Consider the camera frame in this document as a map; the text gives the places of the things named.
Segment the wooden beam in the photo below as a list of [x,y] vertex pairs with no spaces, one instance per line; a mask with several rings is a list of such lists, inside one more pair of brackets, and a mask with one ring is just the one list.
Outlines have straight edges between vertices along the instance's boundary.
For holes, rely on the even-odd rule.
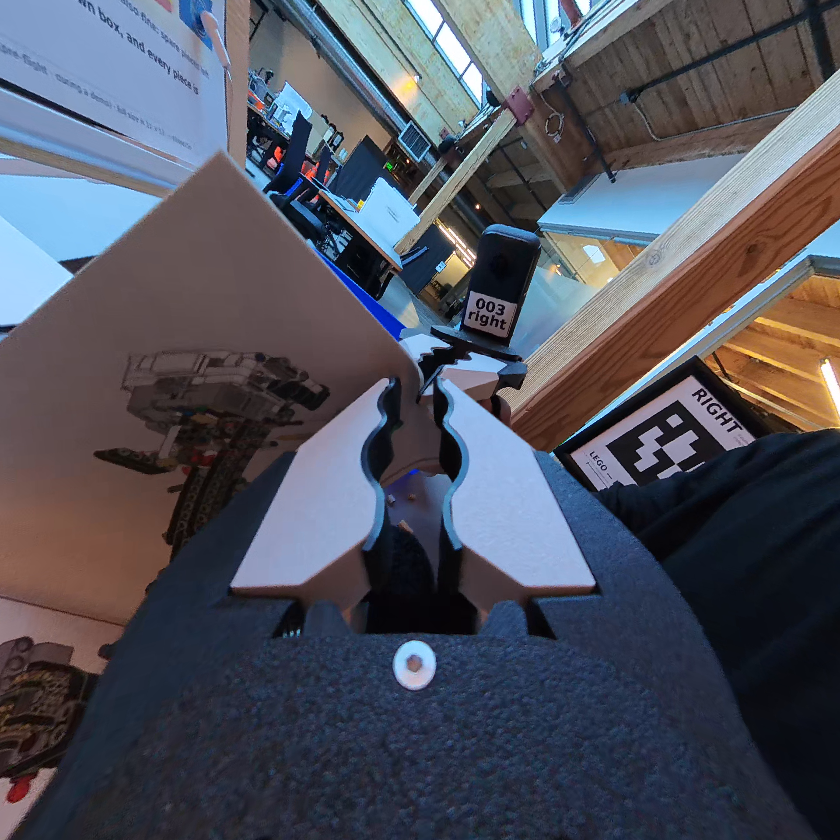
[[561,444],[838,218],[836,72],[528,360],[513,431]]

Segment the framed black and white tag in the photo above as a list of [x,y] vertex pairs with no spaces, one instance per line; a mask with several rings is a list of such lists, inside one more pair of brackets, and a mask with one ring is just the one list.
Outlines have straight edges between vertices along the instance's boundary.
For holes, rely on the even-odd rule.
[[768,434],[750,404],[693,357],[553,453],[583,486],[598,491],[690,472]]

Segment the black office chair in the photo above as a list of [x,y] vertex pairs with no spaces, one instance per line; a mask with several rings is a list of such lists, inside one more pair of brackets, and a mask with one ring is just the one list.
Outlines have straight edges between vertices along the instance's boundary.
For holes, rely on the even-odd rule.
[[288,194],[288,191],[298,183],[311,131],[311,123],[301,112],[298,112],[292,124],[289,144],[281,159],[278,173],[263,188],[264,194]]

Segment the white box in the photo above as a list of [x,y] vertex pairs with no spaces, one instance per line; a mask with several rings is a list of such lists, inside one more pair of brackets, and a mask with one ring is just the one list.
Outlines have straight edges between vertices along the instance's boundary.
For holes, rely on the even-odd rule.
[[419,216],[405,197],[380,177],[364,200],[357,221],[378,245],[396,251],[396,245],[417,225]]

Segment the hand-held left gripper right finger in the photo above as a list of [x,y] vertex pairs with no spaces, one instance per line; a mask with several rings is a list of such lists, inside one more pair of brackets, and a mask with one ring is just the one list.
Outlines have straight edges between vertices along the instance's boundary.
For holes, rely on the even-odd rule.
[[532,448],[451,381],[434,383],[442,506],[437,588],[499,602],[589,595],[596,581]]

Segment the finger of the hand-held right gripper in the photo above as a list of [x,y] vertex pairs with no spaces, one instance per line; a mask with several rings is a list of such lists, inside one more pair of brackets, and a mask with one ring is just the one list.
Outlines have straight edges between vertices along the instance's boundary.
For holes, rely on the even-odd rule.
[[496,392],[499,371],[504,367],[502,360],[467,358],[445,365],[439,378],[449,380],[476,402],[481,402],[490,399]]
[[421,398],[435,377],[447,365],[466,358],[468,351],[426,333],[407,335],[399,341],[404,351],[415,361],[421,384],[417,398]]

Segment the person's right forearm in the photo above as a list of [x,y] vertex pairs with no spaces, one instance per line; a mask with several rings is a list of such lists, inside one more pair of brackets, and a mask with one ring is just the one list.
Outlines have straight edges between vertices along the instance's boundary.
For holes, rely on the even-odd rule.
[[838,838],[838,429],[772,434],[594,496],[696,615],[797,810]]

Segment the lego instruction booklet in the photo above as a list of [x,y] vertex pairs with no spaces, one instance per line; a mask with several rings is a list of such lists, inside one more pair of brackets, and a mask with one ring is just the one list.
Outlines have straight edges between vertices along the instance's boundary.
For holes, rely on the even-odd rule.
[[59,752],[14,838],[396,837],[419,695],[398,638],[232,593],[294,455],[419,371],[219,154],[2,340],[2,772]]

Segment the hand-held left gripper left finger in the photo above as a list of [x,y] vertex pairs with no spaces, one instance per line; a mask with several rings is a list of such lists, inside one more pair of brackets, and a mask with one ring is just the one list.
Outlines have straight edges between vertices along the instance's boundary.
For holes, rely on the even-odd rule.
[[300,446],[232,593],[331,602],[348,613],[382,587],[392,562],[380,478],[401,399],[399,379],[381,379]]

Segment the wooden desk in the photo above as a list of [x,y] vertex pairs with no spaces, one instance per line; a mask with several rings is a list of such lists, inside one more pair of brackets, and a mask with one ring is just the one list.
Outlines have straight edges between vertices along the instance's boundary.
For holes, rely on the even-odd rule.
[[403,263],[394,248],[367,223],[361,212],[325,186],[318,189],[320,199],[339,217],[350,233],[350,242],[335,260],[335,265],[373,299],[380,300],[391,278],[403,270]]

